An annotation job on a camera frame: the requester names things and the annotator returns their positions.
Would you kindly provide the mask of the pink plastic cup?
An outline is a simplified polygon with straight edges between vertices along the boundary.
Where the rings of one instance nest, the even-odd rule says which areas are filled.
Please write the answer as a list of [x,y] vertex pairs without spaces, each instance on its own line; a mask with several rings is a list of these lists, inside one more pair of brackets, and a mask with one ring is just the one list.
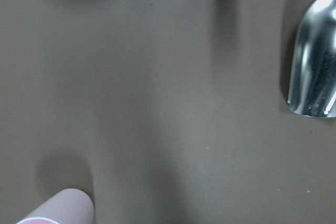
[[64,189],[19,221],[19,223],[92,223],[94,204],[82,190]]

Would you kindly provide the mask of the metal scoop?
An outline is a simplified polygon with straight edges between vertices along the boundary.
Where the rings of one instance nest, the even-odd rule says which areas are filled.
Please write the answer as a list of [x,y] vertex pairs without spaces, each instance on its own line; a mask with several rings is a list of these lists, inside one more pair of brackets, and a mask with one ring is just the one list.
[[335,117],[335,0],[315,0],[300,21],[287,103],[295,114]]

